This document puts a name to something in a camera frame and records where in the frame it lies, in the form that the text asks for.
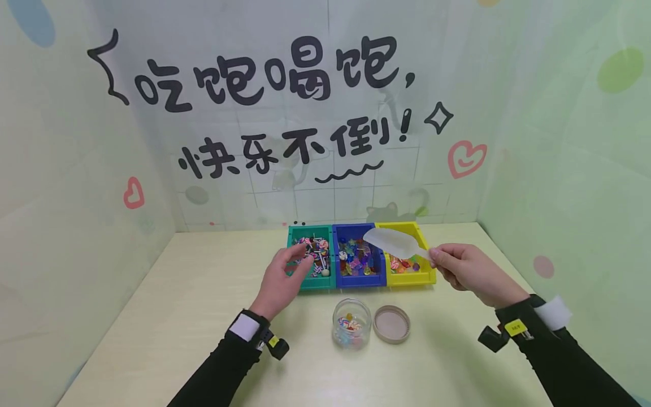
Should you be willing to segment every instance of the glass jar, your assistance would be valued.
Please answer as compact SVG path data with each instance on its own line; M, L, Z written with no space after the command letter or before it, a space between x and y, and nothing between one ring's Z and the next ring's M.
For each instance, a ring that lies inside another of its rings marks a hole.
M346 298L332 314L332 338L343 348L361 349L370 339L373 320L363 302Z

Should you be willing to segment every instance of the table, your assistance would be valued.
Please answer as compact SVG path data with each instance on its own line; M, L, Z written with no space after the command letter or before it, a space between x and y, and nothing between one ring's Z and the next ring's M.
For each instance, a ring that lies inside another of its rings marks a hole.
M475 244L531 288L476 223L421 225L431 246ZM59 407L166 406L253 301L287 230L178 233L145 277ZM411 318L400 345L372 333L354 352L331 340L344 298L374 312L385 304ZM525 356L510 343L494 354L477 337L497 325L474 295L443 278L435 286L300 294L272 324L291 350L264 351L233 406L550 406Z

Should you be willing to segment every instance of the hand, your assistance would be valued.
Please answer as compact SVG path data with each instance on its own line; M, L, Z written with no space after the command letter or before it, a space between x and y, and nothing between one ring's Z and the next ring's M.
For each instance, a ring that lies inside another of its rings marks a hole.
M483 251L471 244L442 244L430 249L432 267L459 291L472 291L495 309L506 308L529 298L529 294L496 265Z
M271 321L298 294L301 283L312 269L314 259L305 257L305 244L296 244L280 249L267 266L260 284L260 291L249 310ZM303 259L301 264L288 266L287 263Z

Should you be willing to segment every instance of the black curly bracket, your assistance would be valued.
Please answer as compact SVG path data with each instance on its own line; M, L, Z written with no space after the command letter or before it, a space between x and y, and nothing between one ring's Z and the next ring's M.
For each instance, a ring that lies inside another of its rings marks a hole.
M113 79L113 73L111 73L109 67L100 58L101 54L111 51L113 48L115 48L117 44L118 44L118 31L114 28L113 36L111 37L111 40L107 44L103 46L99 46L97 48L89 49L87 51L87 54L90 57L90 59L100 64L104 69L104 72L106 72L106 76L109 78L109 94L111 96L115 96L116 98L122 100L122 103L129 106L129 100L126 98L126 96L114 90L113 87L115 86L115 80Z

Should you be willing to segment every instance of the yellow label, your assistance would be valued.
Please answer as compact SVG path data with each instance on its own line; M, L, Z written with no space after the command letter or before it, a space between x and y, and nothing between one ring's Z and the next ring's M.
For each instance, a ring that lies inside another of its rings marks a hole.
M519 319L509 322L508 324L504 325L504 328L506 329L506 332L508 332L508 334L512 337L519 335L527 330L524 322Z

